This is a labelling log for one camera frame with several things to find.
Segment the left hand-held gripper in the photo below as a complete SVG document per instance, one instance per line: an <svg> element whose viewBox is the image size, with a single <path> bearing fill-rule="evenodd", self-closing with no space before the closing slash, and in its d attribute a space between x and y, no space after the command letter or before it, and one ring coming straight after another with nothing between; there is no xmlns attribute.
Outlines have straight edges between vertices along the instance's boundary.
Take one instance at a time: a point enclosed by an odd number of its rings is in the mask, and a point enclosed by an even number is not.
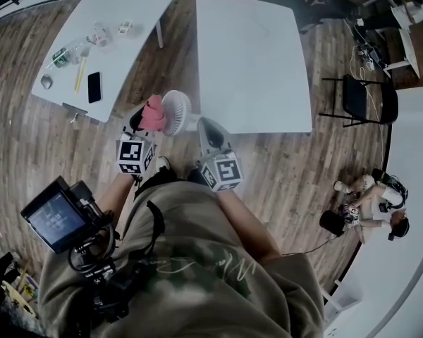
<svg viewBox="0 0 423 338"><path fill-rule="evenodd" d="M145 104L140 104L130 112L128 127L133 134L124 132L118 143L116 162L124 174L145 176L154 161L157 135L139 127L144 108Z"/></svg>

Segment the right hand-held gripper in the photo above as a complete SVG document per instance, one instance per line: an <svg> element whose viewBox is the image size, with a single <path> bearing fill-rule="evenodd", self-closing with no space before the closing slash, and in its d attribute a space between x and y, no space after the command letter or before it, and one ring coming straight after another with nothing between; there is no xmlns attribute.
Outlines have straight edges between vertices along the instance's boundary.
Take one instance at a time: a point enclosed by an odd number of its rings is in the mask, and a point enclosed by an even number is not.
<svg viewBox="0 0 423 338"><path fill-rule="evenodd" d="M235 189L243 182L240 161L231 150L228 131L209 118L197 122L202 156L196 161L196 168L206 185L213 192Z"/></svg>

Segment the pink cloth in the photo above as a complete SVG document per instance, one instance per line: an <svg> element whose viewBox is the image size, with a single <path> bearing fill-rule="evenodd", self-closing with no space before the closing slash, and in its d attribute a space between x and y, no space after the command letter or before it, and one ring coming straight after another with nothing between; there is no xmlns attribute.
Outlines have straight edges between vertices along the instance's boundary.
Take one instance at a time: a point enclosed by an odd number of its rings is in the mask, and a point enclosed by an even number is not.
<svg viewBox="0 0 423 338"><path fill-rule="evenodd" d="M143 130L161 132L165 128L166 122L162 97L160 95L152 95L142 110L142 118L138 127Z"/></svg>

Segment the small white desk fan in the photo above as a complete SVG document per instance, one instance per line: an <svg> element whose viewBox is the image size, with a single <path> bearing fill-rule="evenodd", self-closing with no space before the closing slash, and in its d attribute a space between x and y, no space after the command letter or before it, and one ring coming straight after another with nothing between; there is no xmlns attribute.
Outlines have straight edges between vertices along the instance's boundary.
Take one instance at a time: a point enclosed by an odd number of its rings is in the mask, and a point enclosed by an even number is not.
<svg viewBox="0 0 423 338"><path fill-rule="evenodd" d="M166 117L162 130L164 135L172 137L182 132L197 131L197 124L202 116L192 112L192 105L186 94L171 90L164 95L161 105Z"/></svg>

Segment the person's left forearm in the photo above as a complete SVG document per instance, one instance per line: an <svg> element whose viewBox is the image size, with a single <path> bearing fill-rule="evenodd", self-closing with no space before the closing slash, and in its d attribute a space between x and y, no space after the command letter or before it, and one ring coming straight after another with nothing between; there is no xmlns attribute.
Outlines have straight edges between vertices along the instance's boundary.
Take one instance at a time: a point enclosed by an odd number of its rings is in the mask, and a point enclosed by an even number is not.
<svg viewBox="0 0 423 338"><path fill-rule="evenodd" d="M114 226L119 222L123 207L134 184L135 179L132 175L119 173L97 201L101 211L111 211Z"/></svg>

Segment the white standing desk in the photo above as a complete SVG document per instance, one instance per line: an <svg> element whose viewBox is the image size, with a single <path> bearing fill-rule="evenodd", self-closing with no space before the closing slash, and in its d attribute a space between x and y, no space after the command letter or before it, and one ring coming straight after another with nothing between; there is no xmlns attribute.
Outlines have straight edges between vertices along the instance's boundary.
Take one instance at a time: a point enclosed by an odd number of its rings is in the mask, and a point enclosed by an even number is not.
<svg viewBox="0 0 423 338"><path fill-rule="evenodd" d="M402 61L388 64L384 69L384 73L391 78L391 71L404 67L411 67L415 75L420 78L419 66L415 54L414 46L407 30L399 29L400 39L403 43L405 56Z"/></svg>

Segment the black smartphone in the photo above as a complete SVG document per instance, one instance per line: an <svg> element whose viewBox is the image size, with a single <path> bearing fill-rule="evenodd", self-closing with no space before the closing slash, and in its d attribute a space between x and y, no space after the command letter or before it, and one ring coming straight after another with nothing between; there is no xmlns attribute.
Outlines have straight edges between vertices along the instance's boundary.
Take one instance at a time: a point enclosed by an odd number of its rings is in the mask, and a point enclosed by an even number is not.
<svg viewBox="0 0 423 338"><path fill-rule="evenodd" d="M102 86L100 72L95 72L87 76L88 103L93 104L102 99Z"/></svg>

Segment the grey table clamp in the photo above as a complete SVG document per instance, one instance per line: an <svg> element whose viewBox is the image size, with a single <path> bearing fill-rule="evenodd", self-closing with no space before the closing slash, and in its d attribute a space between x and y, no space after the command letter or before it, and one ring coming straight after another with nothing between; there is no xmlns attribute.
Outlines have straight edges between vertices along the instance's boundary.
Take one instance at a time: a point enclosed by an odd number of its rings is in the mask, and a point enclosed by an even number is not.
<svg viewBox="0 0 423 338"><path fill-rule="evenodd" d="M72 119L70 120L70 123L74 123L75 121L77 121L77 120L78 120L78 118L79 118L80 116L87 115L87 111L82 110L82 109L80 109L80 108L77 108L77 107L75 107L75 106L69 105L69 104L67 104L67 103L62 103L62 106L63 106L63 107L64 107L67 111L69 111L70 113L72 113L72 114L73 114L73 117L72 117Z"/></svg>

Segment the person's black trousers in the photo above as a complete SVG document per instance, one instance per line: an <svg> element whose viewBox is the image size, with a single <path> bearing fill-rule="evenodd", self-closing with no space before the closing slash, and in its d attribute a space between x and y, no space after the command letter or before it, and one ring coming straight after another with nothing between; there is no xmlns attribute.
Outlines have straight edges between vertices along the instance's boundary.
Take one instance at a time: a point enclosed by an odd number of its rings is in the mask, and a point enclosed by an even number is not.
<svg viewBox="0 0 423 338"><path fill-rule="evenodd" d="M179 182L179 181L188 181L204 186L208 186L206 180L200 174L198 169L193 169L190 171L189 175L183 179L179 178L176 172L171 168L161 168L159 172L154 174L150 177L144 184L138 187L137 191L134 194L134 199L136 199L144 190L149 189L151 187L155 187L158 185L168 184L172 182Z"/></svg>

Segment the yellow pencil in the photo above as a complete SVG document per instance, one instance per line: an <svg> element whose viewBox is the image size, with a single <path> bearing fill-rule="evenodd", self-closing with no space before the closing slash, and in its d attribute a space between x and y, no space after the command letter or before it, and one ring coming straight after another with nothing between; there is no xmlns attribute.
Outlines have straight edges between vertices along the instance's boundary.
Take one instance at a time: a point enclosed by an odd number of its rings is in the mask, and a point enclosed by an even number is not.
<svg viewBox="0 0 423 338"><path fill-rule="evenodd" d="M78 74L77 74L76 81L75 81L75 93L76 94L80 91L80 85L81 85L81 82L82 82L82 76L83 76L83 73L84 73L86 62L87 62L87 57L83 56L80 59Z"/></svg>

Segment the clear plastic cup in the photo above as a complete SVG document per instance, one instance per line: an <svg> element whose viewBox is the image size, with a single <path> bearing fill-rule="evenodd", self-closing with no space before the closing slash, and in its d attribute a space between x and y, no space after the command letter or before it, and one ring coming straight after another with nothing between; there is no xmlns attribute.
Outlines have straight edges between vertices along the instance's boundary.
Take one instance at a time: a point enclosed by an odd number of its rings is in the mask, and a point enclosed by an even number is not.
<svg viewBox="0 0 423 338"><path fill-rule="evenodd" d="M87 36L87 40L100 49L104 49L111 44L112 37L101 22L95 22L93 24L92 33Z"/></svg>

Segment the black chest monitor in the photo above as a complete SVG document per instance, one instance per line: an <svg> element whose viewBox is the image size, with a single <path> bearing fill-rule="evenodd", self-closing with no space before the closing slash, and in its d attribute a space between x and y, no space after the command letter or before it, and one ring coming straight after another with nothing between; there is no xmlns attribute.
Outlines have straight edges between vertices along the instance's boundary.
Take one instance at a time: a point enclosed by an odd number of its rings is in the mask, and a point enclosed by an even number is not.
<svg viewBox="0 0 423 338"><path fill-rule="evenodd" d="M20 212L39 238L55 253L80 246L110 223L82 181L69 186L57 177Z"/></svg>

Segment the black bucket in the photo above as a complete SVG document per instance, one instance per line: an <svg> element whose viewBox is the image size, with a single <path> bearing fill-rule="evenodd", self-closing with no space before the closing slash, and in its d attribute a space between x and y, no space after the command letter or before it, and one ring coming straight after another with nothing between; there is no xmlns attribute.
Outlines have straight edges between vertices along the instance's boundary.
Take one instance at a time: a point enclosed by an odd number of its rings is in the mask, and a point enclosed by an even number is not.
<svg viewBox="0 0 423 338"><path fill-rule="evenodd" d="M343 217L333 211L323 212L319 219L319 225L336 237L343 235L346 229Z"/></svg>

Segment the black folding chair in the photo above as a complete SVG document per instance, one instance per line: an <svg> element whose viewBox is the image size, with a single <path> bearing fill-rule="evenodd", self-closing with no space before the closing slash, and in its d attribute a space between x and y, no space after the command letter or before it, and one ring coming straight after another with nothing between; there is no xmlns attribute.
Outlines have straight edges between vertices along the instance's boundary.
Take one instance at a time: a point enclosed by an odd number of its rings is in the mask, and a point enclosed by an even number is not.
<svg viewBox="0 0 423 338"><path fill-rule="evenodd" d="M398 95L390 82L375 82L370 80L357 80L351 75L344 75L343 78L322 78L323 81L333 83L332 113L319 113L320 116L350 120L351 124L344 127L365 125L369 123L377 125L392 125L398 118ZM342 86L342 109L348 115L336 115L337 85ZM381 116L376 120L371 120L367 115L367 86L378 85L381 90Z"/></svg>

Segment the white wooden shelf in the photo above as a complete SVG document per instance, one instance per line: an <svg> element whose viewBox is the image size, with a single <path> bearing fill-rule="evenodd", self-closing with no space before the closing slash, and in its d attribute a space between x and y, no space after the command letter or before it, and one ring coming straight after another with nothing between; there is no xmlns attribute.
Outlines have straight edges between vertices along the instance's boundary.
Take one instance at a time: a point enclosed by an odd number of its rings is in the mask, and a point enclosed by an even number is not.
<svg viewBox="0 0 423 338"><path fill-rule="evenodd" d="M338 316L361 302L359 298L353 295L353 291L346 283L334 280L334 284L336 289L333 294L320 287L324 299L324 321L326 325L331 324Z"/></svg>

